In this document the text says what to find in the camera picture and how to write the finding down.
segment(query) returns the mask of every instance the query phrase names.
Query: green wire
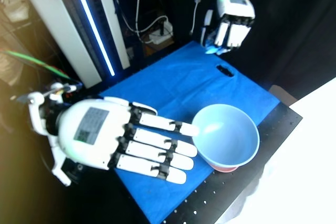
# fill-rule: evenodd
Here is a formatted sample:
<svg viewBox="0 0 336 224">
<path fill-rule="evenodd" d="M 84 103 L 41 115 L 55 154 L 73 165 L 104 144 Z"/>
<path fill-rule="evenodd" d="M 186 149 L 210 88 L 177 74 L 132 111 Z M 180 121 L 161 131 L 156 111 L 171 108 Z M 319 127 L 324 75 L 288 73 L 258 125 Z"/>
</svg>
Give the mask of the green wire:
<svg viewBox="0 0 336 224">
<path fill-rule="evenodd" d="M 31 62 L 34 62 L 34 63 L 38 64 L 38 65 L 42 65 L 43 67 L 45 67 L 46 69 L 50 70 L 51 72 L 53 72 L 53 73 L 55 73 L 55 74 L 57 74 L 57 75 L 59 75 L 61 77 L 64 77 L 66 79 L 70 79 L 70 77 L 67 74 L 62 73 L 61 71 L 55 69 L 52 66 L 49 66 L 48 64 L 45 64 L 41 60 L 35 59 L 34 57 L 31 57 L 31 56 L 28 56 L 28 55 L 24 55 L 24 54 L 21 54 L 19 52 L 13 52 L 13 51 L 5 51 L 5 52 L 8 53 L 8 54 L 10 54 L 10 55 L 16 56 L 18 58 L 29 60 Z"/>
</svg>

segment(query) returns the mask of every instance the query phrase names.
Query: white light bar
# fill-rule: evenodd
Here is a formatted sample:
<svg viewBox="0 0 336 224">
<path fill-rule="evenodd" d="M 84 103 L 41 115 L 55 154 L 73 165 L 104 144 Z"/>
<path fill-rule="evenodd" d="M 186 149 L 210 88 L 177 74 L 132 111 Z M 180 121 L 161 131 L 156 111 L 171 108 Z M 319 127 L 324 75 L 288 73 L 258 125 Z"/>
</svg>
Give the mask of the white light bar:
<svg viewBox="0 0 336 224">
<path fill-rule="evenodd" d="M 104 56 L 104 60 L 106 62 L 106 65 L 107 65 L 108 69 L 110 70 L 111 75 L 114 76 L 114 71 L 113 71 L 111 62 L 109 60 L 109 57 L 107 56 L 105 47 L 104 47 L 103 42 L 101 41 L 101 38 L 99 36 L 98 30 L 97 30 L 95 21 L 93 20 L 92 14 L 90 12 L 88 3 L 86 2 L 86 0 L 80 0 L 80 1 L 82 3 L 82 6 L 83 6 L 84 11 L 86 13 L 86 16 L 88 17 L 89 23 L 91 25 L 92 31 L 94 33 L 94 36 L 96 37 L 96 40 L 97 40 L 98 45 L 99 45 L 99 48 L 100 48 L 100 50 L 101 50 L 101 52 L 102 52 L 102 54 Z"/>
</svg>

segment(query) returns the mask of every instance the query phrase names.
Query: power strip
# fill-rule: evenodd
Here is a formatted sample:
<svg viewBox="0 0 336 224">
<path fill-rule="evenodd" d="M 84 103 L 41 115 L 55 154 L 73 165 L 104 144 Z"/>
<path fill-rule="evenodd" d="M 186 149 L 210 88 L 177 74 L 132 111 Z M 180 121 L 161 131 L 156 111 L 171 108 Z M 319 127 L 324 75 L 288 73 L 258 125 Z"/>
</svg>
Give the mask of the power strip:
<svg viewBox="0 0 336 224">
<path fill-rule="evenodd" d="M 160 35 L 160 29 L 149 34 L 149 40 L 153 41 L 155 45 L 158 45 L 173 36 L 173 26 L 168 21 L 163 23 L 163 35 Z"/>
</svg>

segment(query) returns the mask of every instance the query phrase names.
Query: black backdrop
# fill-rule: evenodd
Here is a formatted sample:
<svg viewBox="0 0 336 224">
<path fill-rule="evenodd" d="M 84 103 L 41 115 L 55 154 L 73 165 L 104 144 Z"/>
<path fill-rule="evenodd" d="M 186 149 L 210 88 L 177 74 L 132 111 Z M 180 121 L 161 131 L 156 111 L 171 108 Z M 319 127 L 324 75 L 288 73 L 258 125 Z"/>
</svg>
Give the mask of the black backdrop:
<svg viewBox="0 0 336 224">
<path fill-rule="evenodd" d="M 215 0 L 202 0 L 193 39 Z M 268 89 L 297 99 L 336 77 L 336 0 L 251 0 L 256 22 L 242 47 L 222 58 Z M 193 0 L 165 0 L 176 38 L 190 40 Z"/>
</svg>

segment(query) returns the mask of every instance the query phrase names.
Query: white robotic hand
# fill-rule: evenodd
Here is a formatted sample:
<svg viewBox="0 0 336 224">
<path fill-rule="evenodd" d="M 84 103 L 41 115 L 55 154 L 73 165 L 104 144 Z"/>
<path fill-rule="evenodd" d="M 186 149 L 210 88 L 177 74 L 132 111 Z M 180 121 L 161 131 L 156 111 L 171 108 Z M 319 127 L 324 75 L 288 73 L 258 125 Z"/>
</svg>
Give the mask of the white robotic hand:
<svg viewBox="0 0 336 224">
<path fill-rule="evenodd" d="M 41 95 L 35 92 L 28 96 L 30 117 L 35 131 L 48 136 L 55 159 L 52 171 L 65 185 L 71 183 L 61 170 L 66 158 L 98 169 L 116 167 L 185 183 L 186 173 L 180 169 L 193 168 L 190 157 L 197 155 L 196 147 L 143 126 L 188 136 L 197 135 L 197 127 L 157 116 L 149 106 L 114 97 L 82 100 L 54 113 L 52 119 L 38 120 L 39 106 L 44 103 Z"/>
<path fill-rule="evenodd" d="M 219 25 L 211 27 L 213 10 L 208 10 L 204 18 L 201 45 L 207 54 L 218 55 L 239 48 L 251 29 L 255 11 L 250 0 L 217 0 Z"/>
</svg>

